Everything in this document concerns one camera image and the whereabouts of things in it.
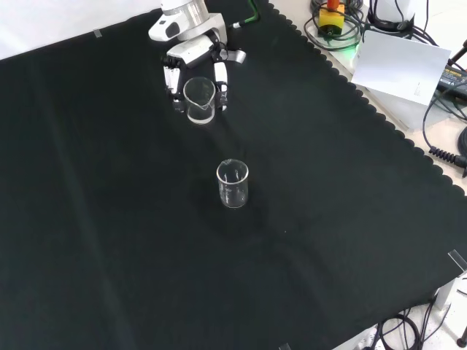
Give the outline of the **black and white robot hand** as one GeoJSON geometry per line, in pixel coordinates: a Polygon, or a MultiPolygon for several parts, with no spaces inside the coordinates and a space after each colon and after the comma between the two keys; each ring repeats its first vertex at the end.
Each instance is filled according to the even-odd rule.
{"type": "Polygon", "coordinates": [[[225,63],[232,61],[242,64],[246,56],[246,52],[242,50],[229,50],[214,29],[172,47],[163,57],[162,64],[166,93],[173,101],[175,109],[181,111],[185,100],[182,94],[183,72],[210,59],[214,65],[217,107],[225,111],[228,106],[228,73],[225,63]]]}

